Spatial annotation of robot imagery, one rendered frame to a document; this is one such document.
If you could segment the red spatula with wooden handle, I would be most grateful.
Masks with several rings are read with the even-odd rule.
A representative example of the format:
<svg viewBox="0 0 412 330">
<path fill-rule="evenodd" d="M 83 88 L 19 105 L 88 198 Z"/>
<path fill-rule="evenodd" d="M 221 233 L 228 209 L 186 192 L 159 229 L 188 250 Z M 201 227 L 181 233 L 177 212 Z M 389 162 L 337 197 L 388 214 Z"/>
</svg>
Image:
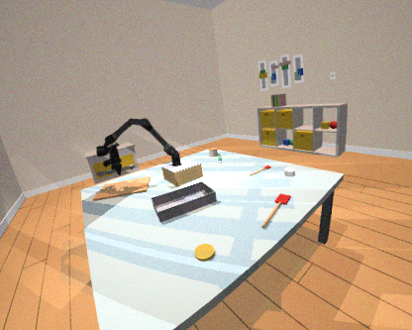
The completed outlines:
<svg viewBox="0 0 412 330">
<path fill-rule="evenodd" d="M 276 210 L 278 209 L 278 207 L 280 206 L 280 204 L 284 204 L 286 205 L 286 203 L 288 202 L 288 200 L 290 199 L 291 195 L 287 195 L 287 194 L 279 194 L 277 196 L 277 198 L 275 199 L 275 202 L 277 203 L 277 205 L 275 206 L 275 208 L 272 210 L 272 212 L 270 213 L 269 217 L 267 217 L 267 219 L 265 220 L 265 222 L 262 224 L 262 228 L 264 228 L 264 226 L 266 225 L 266 223 L 269 221 L 269 219 L 271 218 L 271 216 L 276 212 Z"/>
</svg>

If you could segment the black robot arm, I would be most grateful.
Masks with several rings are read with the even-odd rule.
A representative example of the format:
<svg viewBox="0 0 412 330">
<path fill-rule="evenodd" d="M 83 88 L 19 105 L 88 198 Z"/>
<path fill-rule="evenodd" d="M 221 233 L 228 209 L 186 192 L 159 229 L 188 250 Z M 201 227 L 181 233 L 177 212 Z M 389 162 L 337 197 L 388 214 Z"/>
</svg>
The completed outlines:
<svg viewBox="0 0 412 330">
<path fill-rule="evenodd" d="M 146 118 L 144 119 L 133 119 L 130 118 L 125 124 L 123 124 L 116 132 L 112 133 L 108 137 L 105 138 L 105 144 L 103 146 L 97 146 L 97 157 L 103 157 L 109 155 L 116 155 L 118 153 L 117 147 L 119 146 L 118 143 L 110 145 L 118 140 L 118 137 L 124 133 L 127 129 L 130 128 L 131 125 L 138 125 L 142 126 L 145 130 L 150 131 L 154 137 L 160 142 L 160 144 L 164 147 L 163 151 L 166 152 L 169 156 L 171 156 L 172 166 L 182 165 L 180 162 L 179 152 L 169 144 L 161 134 L 152 126 L 150 121 Z M 107 147 L 109 146 L 110 147 Z"/>
</svg>

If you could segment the yellow round disc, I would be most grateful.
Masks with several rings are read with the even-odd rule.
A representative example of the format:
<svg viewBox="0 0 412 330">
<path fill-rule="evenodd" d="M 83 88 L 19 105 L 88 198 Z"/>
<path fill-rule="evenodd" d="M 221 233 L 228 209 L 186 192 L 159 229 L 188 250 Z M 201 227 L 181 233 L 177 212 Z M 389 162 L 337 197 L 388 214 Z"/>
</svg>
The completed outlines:
<svg viewBox="0 0 412 330">
<path fill-rule="evenodd" d="M 211 260 L 215 256 L 215 249 L 210 244 L 201 244 L 195 248 L 195 257 L 200 262 Z"/>
</svg>

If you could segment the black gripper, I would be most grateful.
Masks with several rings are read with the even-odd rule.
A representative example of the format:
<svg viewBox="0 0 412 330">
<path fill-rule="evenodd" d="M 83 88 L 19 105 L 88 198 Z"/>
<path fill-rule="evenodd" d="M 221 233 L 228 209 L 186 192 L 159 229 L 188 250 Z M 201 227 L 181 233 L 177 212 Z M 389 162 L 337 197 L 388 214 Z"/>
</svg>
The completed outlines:
<svg viewBox="0 0 412 330">
<path fill-rule="evenodd" d="M 113 164 L 111 165 L 111 169 L 115 169 L 117 173 L 120 175 L 121 174 L 121 167 L 122 165 L 119 164 L 119 162 L 122 162 L 121 159 L 119 158 L 119 154 L 117 153 L 116 155 L 109 155 L 110 159 L 112 159 Z"/>
</svg>

